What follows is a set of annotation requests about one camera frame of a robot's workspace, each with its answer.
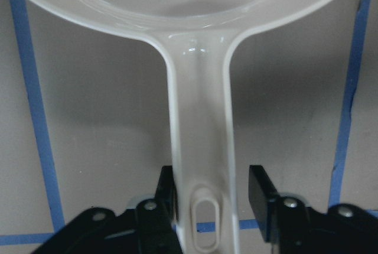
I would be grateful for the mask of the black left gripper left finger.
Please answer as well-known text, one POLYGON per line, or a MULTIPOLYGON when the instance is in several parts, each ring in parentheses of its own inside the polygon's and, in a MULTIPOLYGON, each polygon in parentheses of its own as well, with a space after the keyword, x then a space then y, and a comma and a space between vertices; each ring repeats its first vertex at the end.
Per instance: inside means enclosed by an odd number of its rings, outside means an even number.
POLYGON ((172 167, 161 168, 152 198, 117 216, 103 207, 89 208, 36 248, 35 253, 179 253, 172 226, 175 202, 172 167))

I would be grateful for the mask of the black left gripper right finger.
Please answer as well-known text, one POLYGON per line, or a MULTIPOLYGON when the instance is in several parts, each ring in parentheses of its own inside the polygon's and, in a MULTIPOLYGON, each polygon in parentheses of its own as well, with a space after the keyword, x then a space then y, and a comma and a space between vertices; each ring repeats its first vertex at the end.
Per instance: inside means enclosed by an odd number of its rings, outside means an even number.
POLYGON ((377 217, 352 204, 320 213, 279 194, 261 165, 249 167, 249 203, 272 253, 377 253, 377 217))

